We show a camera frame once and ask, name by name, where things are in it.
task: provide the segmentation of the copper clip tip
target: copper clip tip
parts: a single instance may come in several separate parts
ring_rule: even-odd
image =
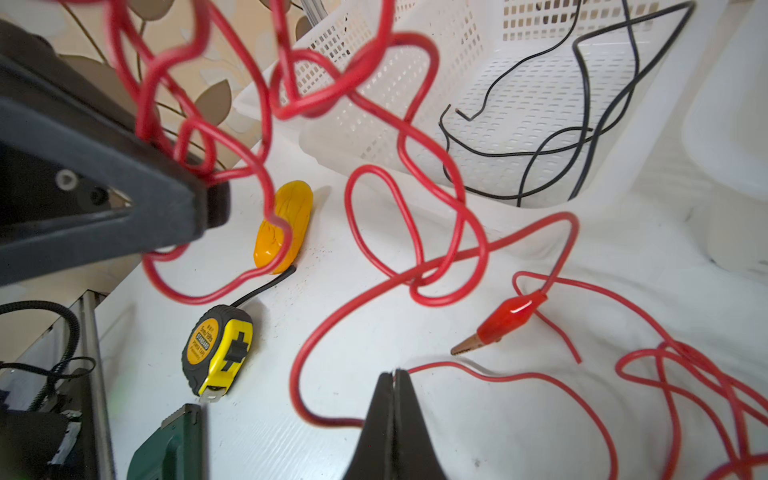
[[[485,344],[482,342],[482,340],[480,340],[480,337],[478,337],[476,333],[475,335],[470,336],[468,339],[459,343],[457,346],[453,347],[451,349],[451,355],[461,355],[463,353],[476,350],[481,346],[485,346]]]

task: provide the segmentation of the black device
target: black device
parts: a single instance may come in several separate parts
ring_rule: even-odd
[[[379,376],[343,480],[446,480],[405,370]]]
[[[229,184],[207,188],[133,126],[44,39],[0,21],[0,285],[189,243],[227,222]],[[111,208],[109,189],[131,205]]]

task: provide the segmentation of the yellow clay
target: yellow clay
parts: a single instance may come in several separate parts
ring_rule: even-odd
[[[282,273],[299,254],[299,248],[304,242],[306,228],[310,224],[312,213],[312,189],[306,182],[295,180],[280,187],[275,193],[275,212],[285,219],[293,229],[293,242],[285,260],[272,272]],[[268,221],[263,221],[256,237],[256,248],[253,250],[253,261],[262,267],[277,256],[283,246],[283,231]]]

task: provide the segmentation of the tangled red wire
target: tangled red wire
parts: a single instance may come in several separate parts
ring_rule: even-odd
[[[95,3],[104,0],[69,0],[71,3]],[[538,273],[518,272],[513,277],[513,286],[518,293],[522,295],[517,281],[521,276],[527,276],[534,279],[545,280],[541,288],[543,293],[547,293],[554,283],[563,283],[565,285],[578,286],[587,290],[601,293],[611,299],[617,300],[630,310],[634,311],[646,320],[656,331],[659,332],[663,342],[656,349],[644,349],[629,353],[620,359],[616,365],[617,374],[628,381],[653,386],[661,389],[667,400],[672,422],[673,442],[670,451],[667,466],[662,478],[672,477],[677,464],[677,459],[681,449],[681,425],[677,414],[677,407],[674,403],[673,394],[688,398],[710,417],[714,423],[720,437],[723,440],[729,462],[713,471],[708,478],[724,478],[725,476],[736,473],[740,478],[749,480],[752,478],[752,468],[756,465],[768,463],[768,454],[752,455],[750,452],[749,438],[747,435],[745,415],[749,415],[764,425],[768,425],[768,416],[757,411],[754,407],[746,404],[739,399],[737,392],[741,392],[754,400],[762,409],[768,411],[768,401],[759,393],[752,390],[738,380],[730,377],[720,371],[706,356],[695,350],[693,347],[680,343],[673,339],[660,324],[648,315],[639,306],[629,300],[617,295],[609,290],[589,283],[579,282],[577,280],[568,280],[560,278],[559,274],[564,266],[568,254],[573,248],[578,235],[578,219],[569,213],[554,214],[543,218],[532,225],[508,235],[500,240],[489,243],[477,217],[466,207],[466,192],[462,182],[461,174],[451,157],[442,149],[433,139],[412,126],[413,118],[421,106],[425,96],[429,92],[435,76],[438,72],[439,54],[436,46],[427,37],[415,33],[393,33],[392,26],[394,22],[395,0],[382,0],[381,22],[376,36],[367,45],[356,52],[351,59],[347,69],[344,72],[338,71],[336,66],[327,58],[319,53],[309,50],[291,50],[290,37],[286,17],[282,8],[276,5],[272,8],[273,23],[276,32],[278,56],[280,65],[275,69],[269,86],[264,81],[259,66],[249,56],[247,49],[241,40],[234,33],[233,29],[219,12],[217,7],[210,0],[191,0],[194,6],[194,36],[189,44],[169,51],[164,51],[155,55],[144,43],[142,37],[138,34],[131,23],[131,17],[128,12],[126,0],[107,0],[106,1],[106,26],[108,33],[109,48],[115,69],[118,72],[125,88],[131,97],[138,104],[138,114],[136,120],[136,135],[143,141],[151,142],[158,149],[162,150],[168,157],[184,165],[188,170],[195,173],[204,180],[209,186],[220,182],[234,180],[237,178],[255,175],[261,184],[264,195],[264,217],[269,222],[278,226],[285,233],[285,242],[283,249],[276,258],[267,266],[248,270],[240,274],[235,280],[221,287],[219,290],[209,293],[205,296],[188,296],[177,292],[168,286],[160,277],[156,262],[167,262],[179,258],[187,246],[178,246],[169,253],[148,253],[144,256],[144,270],[150,281],[169,298],[178,302],[187,304],[210,303],[218,300],[222,296],[236,289],[243,282],[271,272],[276,266],[282,263],[290,247],[292,233],[288,223],[278,217],[274,212],[274,186],[269,174],[264,169],[264,162],[270,152],[272,142],[272,116],[281,120],[294,118],[302,115],[308,118],[315,118],[329,111],[333,105],[342,97],[347,96],[354,104],[364,111],[376,116],[389,125],[392,125],[399,131],[397,149],[399,156],[411,172],[411,174],[421,183],[424,188],[434,194],[440,201],[452,208],[456,212],[456,222],[453,229],[453,236],[448,248],[448,252],[443,257],[433,260],[425,260],[422,241],[416,228],[413,217],[406,205],[405,200],[394,179],[386,170],[373,165],[366,165],[358,168],[349,178],[345,191],[345,207],[349,217],[349,225],[353,236],[363,255],[368,258],[377,268],[379,268],[389,278],[387,281],[374,286],[372,289],[358,295],[355,299],[339,308],[333,315],[322,322],[312,333],[309,339],[304,343],[296,360],[290,375],[290,396],[298,414],[307,422],[314,425],[323,426],[355,426],[362,427],[361,419],[330,419],[312,413],[300,395],[300,375],[304,363],[309,357],[315,345],[328,333],[336,324],[348,316],[352,311],[360,308],[364,304],[373,300],[377,296],[383,295],[387,291],[398,285],[407,284],[409,286],[411,297],[419,304],[424,306],[445,306],[456,303],[465,298],[479,284],[485,269],[488,265],[488,255],[494,250],[504,248],[514,242],[525,238],[538,230],[545,228],[553,223],[565,221],[571,225],[571,232],[568,241],[565,244],[562,254],[555,264],[552,272],[548,276]],[[203,54],[210,39],[211,22],[221,31],[222,35],[229,42],[232,49],[245,65],[252,76],[260,98],[261,117],[262,117],[262,141],[259,150],[254,154],[246,146],[242,145],[230,135],[224,133],[211,124],[208,124],[195,108],[194,103],[189,99],[184,90],[168,74],[169,70],[182,62],[189,61]],[[127,38],[131,45],[141,56],[141,59],[147,64],[147,72],[144,80],[139,83],[132,75],[124,53],[122,39]],[[411,46],[424,50],[429,56],[429,69],[422,83],[421,88],[413,98],[404,118],[398,118],[384,108],[369,101],[360,95],[356,89],[376,70],[384,57],[386,50],[390,47]],[[304,97],[300,96],[296,85],[296,76],[294,65],[298,61],[312,62],[325,69],[334,79],[334,83],[329,87],[315,91]],[[176,144],[171,144],[164,135],[161,127],[160,118],[153,109],[154,99],[157,95],[157,89],[163,85],[179,101],[187,118],[181,125]],[[280,102],[280,87],[285,88],[287,103]],[[190,143],[190,136],[195,131],[200,132],[205,145],[205,158],[200,166],[192,166],[187,163],[187,152]],[[455,187],[455,196],[446,193],[438,187],[414,164],[406,150],[406,138],[411,137],[419,142],[423,147],[431,151],[445,166]],[[227,171],[214,171],[216,161],[216,143],[231,149],[237,155],[241,156],[247,166]],[[352,193],[357,180],[364,174],[373,174],[380,177],[387,184],[392,195],[405,219],[406,226],[411,235],[416,257],[416,266],[404,272],[397,273],[386,266],[376,255],[366,246],[362,234],[359,232],[355,220]],[[478,246],[469,250],[459,250],[462,234],[464,233],[465,223],[468,223],[478,242]],[[477,264],[469,280],[456,291],[437,297],[424,296],[419,292],[419,287],[432,284],[448,272],[454,262],[467,260],[477,257]],[[573,343],[565,332],[556,326],[550,319],[542,313],[537,315],[546,322],[551,328],[555,329],[564,339],[568,348],[574,355],[577,362],[581,361]],[[626,367],[638,359],[652,357],[657,366],[658,380],[644,379],[633,376],[625,372]],[[717,394],[724,397],[730,404],[733,412],[733,419],[736,426],[738,451],[733,447],[730,437],[723,425],[723,422],[717,417],[715,412],[698,396],[671,385],[667,381],[665,371],[665,361],[674,362],[687,369],[696,379],[702,382],[706,387],[712,389]],[[571,388],[563,382],[546,376],[541,373],[531,372],[522,373],[513,376],[491,377],[478,373],[468,367],[456,362],[437,362],[410,369],[411,373],[420,372],[424,369],[431,369],[440,366],[450,366],[463,370],[470,375],[484,379],[488,382],[511,382],[519,379],[539,379],[549,382],[552,385],[565,391],[573,398],[591,417],[595,425],[600,430],[607,445],[611,460],[611,468],[608,478],[618,477],[618,459],[616,448],[611,435],[606,426],[600,420],[595,411]]]

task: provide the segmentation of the green tool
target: green tool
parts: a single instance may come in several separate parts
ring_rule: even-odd
[[[203,416],[188,403],[134,452],[127,480],[202,480]]]

